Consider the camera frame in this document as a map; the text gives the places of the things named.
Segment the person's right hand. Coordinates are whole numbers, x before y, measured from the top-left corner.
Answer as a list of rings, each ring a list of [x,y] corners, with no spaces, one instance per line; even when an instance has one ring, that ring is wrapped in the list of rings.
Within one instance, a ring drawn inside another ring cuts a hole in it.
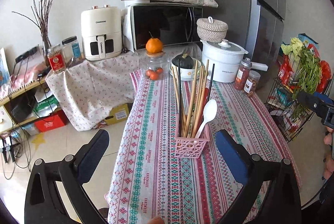
[[[323,172],[323,177],[325,180],[329,179],[333,173],[333,128],[326,127],[326,132],[325,132],[325,137],[323,139],[324,144],[327,146],[328,150],[325,154],[324,158],[324,172]]]

